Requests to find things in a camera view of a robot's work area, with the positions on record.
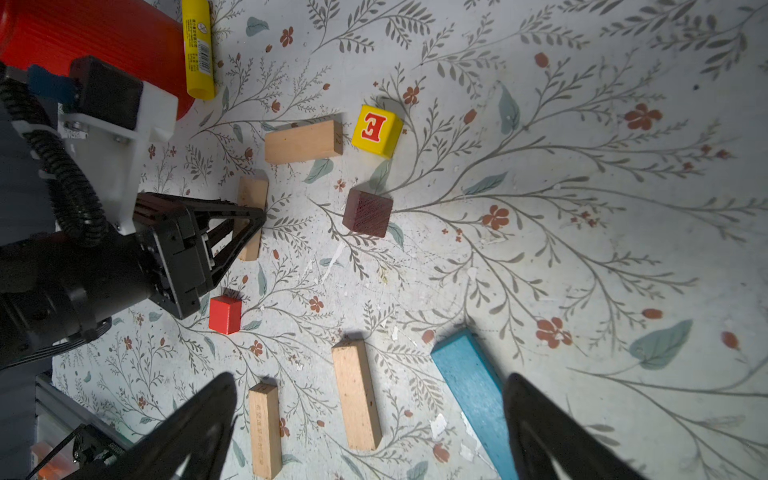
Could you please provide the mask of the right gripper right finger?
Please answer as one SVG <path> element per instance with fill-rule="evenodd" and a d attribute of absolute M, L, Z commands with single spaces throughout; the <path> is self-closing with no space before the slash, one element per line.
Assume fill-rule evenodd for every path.
<path fill-rule="evenodd" d="M 503 388 L 509 445 L 520 479 L 640 479 L 642 475 L 598 442 L 524 376 Z"/>

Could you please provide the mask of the wood block plank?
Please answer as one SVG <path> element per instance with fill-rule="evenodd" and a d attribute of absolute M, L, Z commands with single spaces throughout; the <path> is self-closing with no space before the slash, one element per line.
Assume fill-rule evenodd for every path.
<path fill-rule="evenodd" d="M 266 209 L 269 180 L 262 170 L 255 172 L 253 176 L 244 176 L 239 181 L 238 204 L 246 207 Z M 241 261 L 255 261 L 259 257 L 261 249 L 261 232 L 257 232 L 246 244 L 239 254 Z"/>
<path fill-rule="evenodd" d="M 342 125 L 328 120 L 266 135 L 265 161 L 273 165 L 331 158 L 343 154 Z"/>
<path fill-rule="evenodd" d="M 283 466 L 278 387 L 261 382 L 248 392 L 253 473 L 274 479 Z"/>
<path fill-rule="evenodd" d="M 331 350 L 348 447 L 375 451 L 382 430 L 363 340 L 343 340 Z"/>

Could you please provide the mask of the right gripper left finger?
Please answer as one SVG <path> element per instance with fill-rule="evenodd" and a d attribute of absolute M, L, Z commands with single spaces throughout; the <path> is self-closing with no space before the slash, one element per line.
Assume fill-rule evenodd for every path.
<path fill-rule="evenodd" d="M 110 465 L 94 462 L 72 479 L 219 479 L 230 446 L 237 386 L 224 372 Z"/>

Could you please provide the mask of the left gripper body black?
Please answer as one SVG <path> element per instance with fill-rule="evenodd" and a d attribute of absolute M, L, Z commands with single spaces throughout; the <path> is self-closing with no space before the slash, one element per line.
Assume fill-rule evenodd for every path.
<path fill-rule="evenodd" d="M 159 193 L 140 193 L 133 220 L 145 251 L 150 299 L 178 319 L 200 309 L 214 288 L 206 244 L 215 202 Z"/>

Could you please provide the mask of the teal block plank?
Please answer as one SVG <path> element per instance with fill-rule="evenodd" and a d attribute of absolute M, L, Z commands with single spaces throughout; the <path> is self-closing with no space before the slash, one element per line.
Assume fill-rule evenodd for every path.
<path fill-rule="evenodd" d="M 505 419 L 502 381 L 472 332 L 439 342 L 432 360 L 502 479 L 516 479 Z"/>

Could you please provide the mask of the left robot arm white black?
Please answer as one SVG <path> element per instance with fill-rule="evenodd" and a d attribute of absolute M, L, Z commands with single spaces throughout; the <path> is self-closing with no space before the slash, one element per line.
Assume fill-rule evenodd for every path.
<path fill-rule="evenodd" d="M 3 66 L 1 101 L 57 225 L 1 249 L 3 368 L 90 343 L 146 300 L 195 313 L 265 223 L 258 207 L 141 190 L 142 152 L 173 135 L 178 100 L 104 61 Z"/>

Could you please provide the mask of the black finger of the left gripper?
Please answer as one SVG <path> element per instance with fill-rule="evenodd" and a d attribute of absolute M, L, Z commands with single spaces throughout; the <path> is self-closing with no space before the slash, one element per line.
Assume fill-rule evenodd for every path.
<path fill-rule="evenodd" d="M 200 262 L 204 285 L 215 288 L 240 252 L 266 222 L 262 208 L 224 200 L 181 198 L 192 222 L 191 246 Z"/>

